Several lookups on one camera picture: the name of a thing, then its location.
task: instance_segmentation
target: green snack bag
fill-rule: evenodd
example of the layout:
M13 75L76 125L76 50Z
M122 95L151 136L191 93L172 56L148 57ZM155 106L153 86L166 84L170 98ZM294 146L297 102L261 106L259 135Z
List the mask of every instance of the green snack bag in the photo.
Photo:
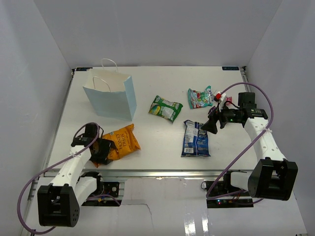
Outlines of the green snack bag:
M181 112L182 107L183 105L181 103L169 102L160 96L156 96L149 113L174 122L179 112Z

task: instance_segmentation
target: dark blue chip bag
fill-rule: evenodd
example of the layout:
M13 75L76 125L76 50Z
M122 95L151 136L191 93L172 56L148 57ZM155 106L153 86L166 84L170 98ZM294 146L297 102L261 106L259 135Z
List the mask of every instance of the dark blue chip bag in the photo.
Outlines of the dark blue chip bag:
M182 156L210 156L207 131L202 130L202 123L191 120L186 125Z

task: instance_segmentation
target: light blue paper bag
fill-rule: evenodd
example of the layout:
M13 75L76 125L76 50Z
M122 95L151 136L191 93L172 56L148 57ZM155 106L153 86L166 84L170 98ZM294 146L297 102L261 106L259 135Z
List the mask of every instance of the light blue paper bag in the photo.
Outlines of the light blue paper bag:
M132 121L137 103L131 75L90 69L83 89L96 114Z

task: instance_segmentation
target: bag handle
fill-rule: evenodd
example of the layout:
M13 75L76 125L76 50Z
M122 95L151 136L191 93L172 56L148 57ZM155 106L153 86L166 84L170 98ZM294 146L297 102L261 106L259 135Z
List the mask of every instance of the bag handle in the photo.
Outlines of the bag handle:
M110 92L112 92L112 91L110 90L110 87L109 87L108 83L107 83L105 80L103 80L103 79L101 79L101 78L99 78L99 77L97 77L97 76L93 76L93 85L94 85L94 89L95 89L95 81L94 81L94 78L98 78L98 79L102 80L104 83L106 83L106 84L107 84L107 86L108 86L108 88L109 88L109 91L110 91Z
M116 66L116 72L118 73L118 66L117 66L116 62L114 62L113 60L108 59L108 58L103 58L102 60L100 60L100 63L102 64L102 67L103 67L103 70L105 70L103 60L109 60L109 61L113 62Z

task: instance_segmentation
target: white wall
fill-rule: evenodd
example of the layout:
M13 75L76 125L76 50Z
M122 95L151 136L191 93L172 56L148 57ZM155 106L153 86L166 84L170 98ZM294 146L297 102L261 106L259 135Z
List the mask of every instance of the white wall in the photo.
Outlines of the white wall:
M315 0L284 0L249 65L249 81L261 86L275 109L273 134L299 167L294 193L315 235ZM269 110L257 92L257 101Z
M17 198L51 148L71 70L32 0L0 1L0 55L0 234L16 236Z
M71 68L104 57L119 65L243 66L281 0L35 3Z

